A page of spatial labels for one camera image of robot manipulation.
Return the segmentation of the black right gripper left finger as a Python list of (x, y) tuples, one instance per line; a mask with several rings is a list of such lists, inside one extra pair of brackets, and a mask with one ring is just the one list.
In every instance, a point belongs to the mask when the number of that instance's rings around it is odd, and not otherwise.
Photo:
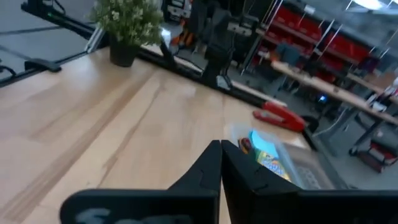
[(191, 168), (165, 190), (87, 189), (61, 206), (64, 224), (217, 223), (220, 209), (219, 140), (209, 143)]

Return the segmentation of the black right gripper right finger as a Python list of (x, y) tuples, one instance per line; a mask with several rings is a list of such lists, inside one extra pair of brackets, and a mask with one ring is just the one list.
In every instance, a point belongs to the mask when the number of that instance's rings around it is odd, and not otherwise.
[(395, 190), (304, 190), (227, 140), (222, 181), (231, 223), (397, 224)]

